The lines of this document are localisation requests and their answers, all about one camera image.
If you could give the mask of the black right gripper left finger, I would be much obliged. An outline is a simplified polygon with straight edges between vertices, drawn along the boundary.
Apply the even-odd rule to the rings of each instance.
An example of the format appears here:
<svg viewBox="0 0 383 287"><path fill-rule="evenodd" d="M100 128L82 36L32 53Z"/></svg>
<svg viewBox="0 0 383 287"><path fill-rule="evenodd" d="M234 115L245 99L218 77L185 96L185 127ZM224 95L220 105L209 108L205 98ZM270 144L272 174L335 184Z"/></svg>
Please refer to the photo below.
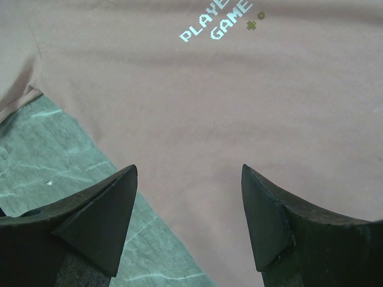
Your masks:
<svg viewBox="0 0 383 287"><path fill-rule="evenodd" d="M1 213L2 286L109 286L138 186L135 165L54 203Z"/></svg>

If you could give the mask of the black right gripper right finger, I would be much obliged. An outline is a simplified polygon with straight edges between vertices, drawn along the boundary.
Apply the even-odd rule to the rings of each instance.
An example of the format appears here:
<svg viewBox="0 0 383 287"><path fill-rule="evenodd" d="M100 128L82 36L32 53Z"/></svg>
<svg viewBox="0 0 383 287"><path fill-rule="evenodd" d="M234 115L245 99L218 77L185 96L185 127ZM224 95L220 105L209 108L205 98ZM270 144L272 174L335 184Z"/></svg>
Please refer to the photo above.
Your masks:
<svg viewBox="0 0 383 287"><path fill-rule="evenodd" d="M265 286L381 286L382 221L314 205L242 167L242 201Z"/></svg>

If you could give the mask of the pink printed t-shirt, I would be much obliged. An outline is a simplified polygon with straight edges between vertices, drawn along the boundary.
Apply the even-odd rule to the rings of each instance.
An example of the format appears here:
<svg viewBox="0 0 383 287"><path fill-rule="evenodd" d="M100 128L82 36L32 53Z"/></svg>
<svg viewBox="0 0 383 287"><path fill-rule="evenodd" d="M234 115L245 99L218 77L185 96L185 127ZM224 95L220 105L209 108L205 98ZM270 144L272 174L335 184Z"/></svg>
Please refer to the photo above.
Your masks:
<svg viewBox="0 0 383 287"><path fill-rule="evenodd" d="M260 286L241 169L382 218L381 1L2 1L1 121L74 117L218 286Z"/></svg>

